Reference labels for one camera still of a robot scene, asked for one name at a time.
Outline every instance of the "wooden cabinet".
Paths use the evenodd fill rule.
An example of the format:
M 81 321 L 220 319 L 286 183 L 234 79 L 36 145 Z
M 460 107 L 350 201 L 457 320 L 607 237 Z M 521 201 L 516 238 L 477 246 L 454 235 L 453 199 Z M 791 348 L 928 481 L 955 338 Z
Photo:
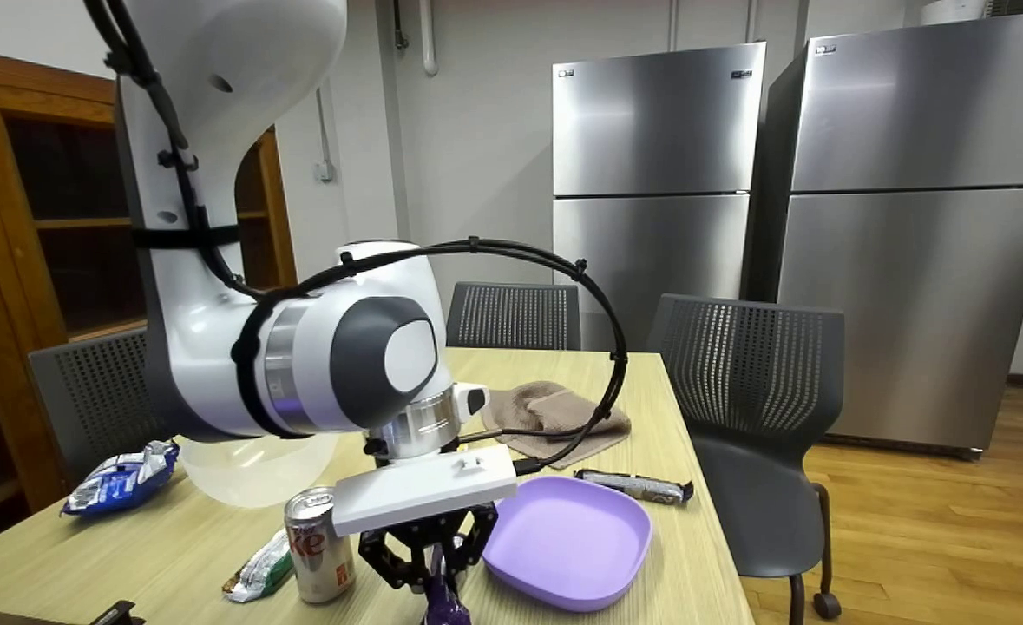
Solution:
M 270 130 L 237 172 L 246 279 L 296 281 Z M 26 356 L 143 324 L 118 146 L 114 83 L 0 58 L 0 502 L 32 510 L 65 491 Z

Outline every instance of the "soda can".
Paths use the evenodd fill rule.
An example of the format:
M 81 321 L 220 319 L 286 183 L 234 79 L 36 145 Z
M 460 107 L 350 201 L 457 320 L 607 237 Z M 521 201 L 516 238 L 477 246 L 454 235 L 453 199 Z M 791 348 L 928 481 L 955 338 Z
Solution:
M 349 536 L 333 531 L 332 512 L 333 488 L 328 486 L 308 488 L 283 508 L 296 582 L 306 602 L 328 601 L 353 585 Z

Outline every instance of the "refrigerator door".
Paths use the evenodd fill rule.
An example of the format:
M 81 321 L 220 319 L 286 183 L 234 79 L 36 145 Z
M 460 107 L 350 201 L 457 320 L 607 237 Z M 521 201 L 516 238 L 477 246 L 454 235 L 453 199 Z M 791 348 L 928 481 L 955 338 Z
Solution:
M 553 252 L 587 261 L 627 347 L 642 351 L 661 294 L 739 297 L 749 200 L 746 194 L 559 198 Z M 572 280 L 555 273 L 554 282 Z M 580 309 L 581 347 L 614 349 L 608 317 L 583 289 Z
M 802 53 L 794 191 L 1023 186 L 1023 15 Z
M 983 450 L 1023 320 L 1023 189 L 796 195 L 777 302 L 844 312 L 832 434 Z
M 553 66 L 553 194 L 749 190 L 765 43 Z

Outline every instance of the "beige towel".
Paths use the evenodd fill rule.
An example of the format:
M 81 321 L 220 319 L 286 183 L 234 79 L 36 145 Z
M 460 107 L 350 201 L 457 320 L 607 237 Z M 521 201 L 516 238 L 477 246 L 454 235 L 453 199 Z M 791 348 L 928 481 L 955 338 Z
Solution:
M 511 391 L 493 391 L 487 410 L 483 412 L 484 427 L 516 428 L 516 430 L 543 430 L 560 432 L 582 427 L 591 418 L 597 403 L 551 382 L 532 382 Z M 584 437 L 581 444 L 562 460 L 553 462 L 555 470 L 564 470 L 612 444 L 626 439 L 631 432 L 631 420 L 619 408 L 611 409 L 611 416 L 599 421 Z M 540 439 L 538 436 L 499 436 L 496 440 L 520 454 L 544 458 L 562 450 L 569 439 Z

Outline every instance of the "white bowl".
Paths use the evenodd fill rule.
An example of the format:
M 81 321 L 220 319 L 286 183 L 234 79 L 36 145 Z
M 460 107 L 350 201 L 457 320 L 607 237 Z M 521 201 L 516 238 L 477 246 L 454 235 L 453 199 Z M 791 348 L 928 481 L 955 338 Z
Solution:
M 287 501 L 317 482 L 333 457 L 338 435 L 309 439 L 183 440 L 179 462 L 203 493 L 238 507 Z

